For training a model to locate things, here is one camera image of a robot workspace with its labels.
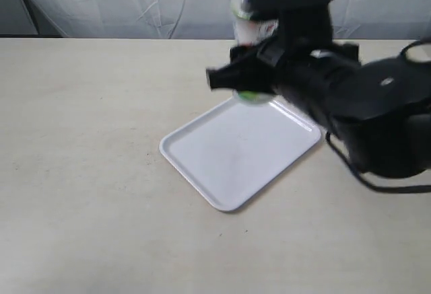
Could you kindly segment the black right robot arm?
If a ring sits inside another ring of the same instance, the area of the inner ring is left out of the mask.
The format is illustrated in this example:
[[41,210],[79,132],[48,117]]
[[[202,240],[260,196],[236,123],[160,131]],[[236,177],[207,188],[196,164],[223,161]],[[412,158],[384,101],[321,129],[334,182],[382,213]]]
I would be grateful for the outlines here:
[[236,46],[207,69],[211,89],[280,96],[337,137],[361,172],[407,178],[430,168],[430,66],[403,54],[361,63],[356,44],[274,39]]

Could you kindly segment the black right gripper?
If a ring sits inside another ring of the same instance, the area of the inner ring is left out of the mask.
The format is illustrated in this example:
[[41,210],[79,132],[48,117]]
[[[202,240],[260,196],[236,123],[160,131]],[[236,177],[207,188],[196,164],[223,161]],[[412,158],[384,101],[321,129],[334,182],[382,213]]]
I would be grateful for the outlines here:
[[332,40],[301,39],[289,47],[269,38],[235,46],[227,65],[206,70],[210,89],[308,98],[347,98],[360,91],[359,48]]

